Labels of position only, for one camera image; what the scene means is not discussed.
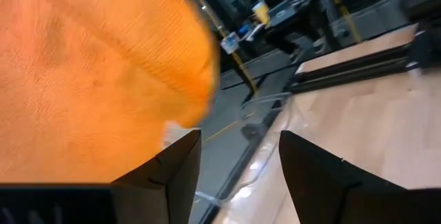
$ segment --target shoe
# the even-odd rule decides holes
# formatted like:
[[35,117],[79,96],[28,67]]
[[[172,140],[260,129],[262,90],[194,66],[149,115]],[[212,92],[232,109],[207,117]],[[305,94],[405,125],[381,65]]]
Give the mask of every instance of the shoe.
[[314,52],[316,52],[316,54],[322,54],[326,49],[326,38],[322,37],[314,41],[312,45],[314,46]]
[[305,54],[305,50],[301,47],[298,47],[294,50],[294,52],[289,55],[289,59],[291,60],[291,64],[297,63]]

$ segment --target gray floor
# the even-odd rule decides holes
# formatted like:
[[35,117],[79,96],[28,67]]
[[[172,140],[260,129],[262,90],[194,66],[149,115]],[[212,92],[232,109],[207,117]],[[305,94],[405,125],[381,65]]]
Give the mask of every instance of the gray floor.
[[[377,34],[407,24],[407,20],[400,13],[397,0],[380,1],[366,10],[352,14],[352,18],[362,39],[369,39]],[[335,30],[349,30],[349,25],[345,20],[336,19],[333,22],[333,28]],[[352,35],[339,37],[339,39],[343,46],[355,41]],[[296,39],[296,41],[307,49],[305,58],[314,55],[310,49],[311,41],[306,38]],[[246,66],[251,76],[256,77],[281,68],[288,63],[289,59],[285,54],[275,51],[250,61]],[[268,76],[259,89],[259,96],[280,93],[292,73],[294,73],[293,68]],[[232,71],[224,73],[220,79],[220,88],[242,81]],[[201,124],[203,139],[212,136],[225,126],[237,121],[240,105],[248,94],[249,89],[246,85],[217,92],[211,112]],[[261,119],[265,115],[265,111],[269,111],[269,108],[260,111],[261,114],[254,118],[254,121],[257,123],[262,121]],[[217,197],[230,172],[248,145],[248,141],[240,133],[242,126],[242,123],[234,125],[215,138],[203,142],[201,173],[197,191],[215,198]],[[209,201],[206,199],[196,197],[190,223],[199,223],[204,213],[206,213],[209,204]]]

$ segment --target black trousers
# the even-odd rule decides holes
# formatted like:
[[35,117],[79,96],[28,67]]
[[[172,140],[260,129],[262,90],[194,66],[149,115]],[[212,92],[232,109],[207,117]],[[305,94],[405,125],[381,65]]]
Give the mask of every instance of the black trousers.
[[275,27],[270,34],[265,35],[265,40],[274,47],[282,50],[286,54],[292,54],[298,47],[298,44],[289,41],[286,36],[296,32],[301,35],[305,35],[313,42],[321,38],[320,33],[312,25],[308,14],[303,14],[299,19],[289,26],[283,26],[282,28]]

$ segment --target orange knit fabric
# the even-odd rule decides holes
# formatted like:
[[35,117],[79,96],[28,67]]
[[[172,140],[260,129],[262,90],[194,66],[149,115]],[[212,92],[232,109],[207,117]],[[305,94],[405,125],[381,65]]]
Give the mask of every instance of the orange knit fabric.
[[107,183],[211,98],[210,37],[184,0],[0,0],[0,182]]

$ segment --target yellow cup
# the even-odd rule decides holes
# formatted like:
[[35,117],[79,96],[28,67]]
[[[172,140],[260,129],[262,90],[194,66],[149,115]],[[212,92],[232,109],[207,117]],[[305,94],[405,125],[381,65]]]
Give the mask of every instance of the yellow cup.
[[263,3],[259,2],[253,7],[253,12],[256,14],[259,21],[263,24],[269,23],[269,15],[268,15],[268,6]]

